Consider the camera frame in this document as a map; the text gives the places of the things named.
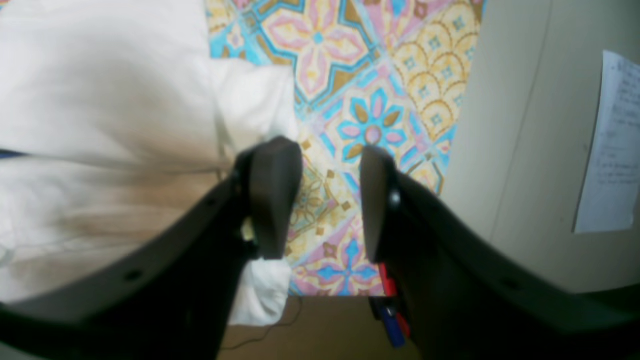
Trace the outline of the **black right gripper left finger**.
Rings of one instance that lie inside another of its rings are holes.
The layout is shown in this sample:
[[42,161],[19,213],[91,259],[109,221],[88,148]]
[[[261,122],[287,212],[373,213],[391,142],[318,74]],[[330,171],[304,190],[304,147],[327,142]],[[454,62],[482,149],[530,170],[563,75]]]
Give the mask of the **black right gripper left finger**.
[[286,137],[146,246],[93,275],[1,305],[1,342],[49,360],[214,360],[247,262],[282,259],[303,175]]

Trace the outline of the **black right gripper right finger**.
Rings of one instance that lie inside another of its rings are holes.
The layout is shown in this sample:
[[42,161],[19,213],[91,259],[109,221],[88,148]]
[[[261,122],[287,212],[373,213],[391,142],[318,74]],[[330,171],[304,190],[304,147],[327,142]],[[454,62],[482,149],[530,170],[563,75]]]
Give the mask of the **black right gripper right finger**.
[[390,272],[424,360],[639,358],[638,312],[526,271],[382,148],[364,148],[359,177],[366,257]]

